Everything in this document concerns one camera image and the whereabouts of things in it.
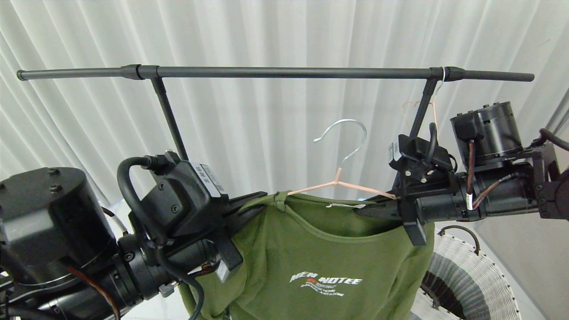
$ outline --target pink clothes hanger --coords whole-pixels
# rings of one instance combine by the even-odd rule
[[[332,129],[334,126],[336,126],[340,123],[343,123],[343,122],[355,122],[355,123],[357,123],[361,127],[361,129],[364,131],[364,136],[363,136],[363,139],[361,140],[361,143],[358,146],[358,148],[356,148],[354,151],[352,151],[350,154],[348,154],[344,158],[344,160],[342,160],[340,167],[336,171],[336,176],[334,177],[334,180],[330,181],[328,183],[319,184],[317,186],[308,187],[308,188],[304,188],[304,189],[300,189],[300,190],[296,190],[296,191],[291,191],[288,193],[288,195],[299,194],[299,193],[303,193],[303,192],[307,192],[307,191],[311,191],[311,190],[315,190],[315,189],[320,189],[323,187],[336,186],[339,184],[339,185],[344,186],[344,187],[362,190],[362,191],[370,192],[372,194],[378,194],[378,195],[386,196],[390,199],[395,199],[395,195],[388,194],[387,192],[383,192],[383,191],[379,191],[379,190],[375,190],[375,189],[371,189],[371,188],[367,188],[367,187],[358,186],[356,184],[351,184],[351,183],[340,181],[340,174],[342,173],[342,167],[344,166],[344,162],[346,162],[346,160],[348,160],[356,152],[360,151],[360,149],[364,146],[364,143],[368,137],[368,130],[365,128],[365,125],[363,123],[357,121],[357,120],[354,120],[354,119],[341,119],[341,120],[334,122],[331,126],[329,126],[319,138],[314,139],[314,142],[318,142],[318,141],[322,140],[324,138],[324,136],[330,131],[330,129]]]

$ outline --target laundry basket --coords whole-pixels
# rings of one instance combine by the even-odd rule
[[[449,228],[467,231],[476,246],[445,235]],[[496,264],[480,252],[476,235],[450,225],[435,236],[431,264],[409,319],[515,320],[521,316],[510,285]]]

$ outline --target horizontal rod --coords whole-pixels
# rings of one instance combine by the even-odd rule
[[[337,78],[337,79],[442,79],[437,68],[259,68],[259,67],[159,67],[126,65],[119,68],[56,69],[17,72],[22,81],[33,79],[61,79],[80,77],[125,77],[150,79],[155,77],[195,78]],[[530,73],[468,71],[452,67],[455,72],[445,81],[461,79],[532,81]]]

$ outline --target green t-shirt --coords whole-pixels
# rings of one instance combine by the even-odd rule
[[[414,247],[400,221],[341,206],[373,202],[286,194],[245,206],[268,205],[233,238],[244,258],[239,269],[224,284],[214,273],[197,278],[205,291],[199,319],[229,319],[228,308],[232,320],[407,320],[434,224],[425,226],[427,245]],[[191,313],[197,295],[179,288]]]

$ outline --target white wicker basket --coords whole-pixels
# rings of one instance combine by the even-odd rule
[[[447,228],[469,232],[475,238],[475,250],[465,241],[445,235]],[[519,320],[521,316],[505,276],[480,252],[474,233],[452,225],[435,236],[431,264],[409,319]]]

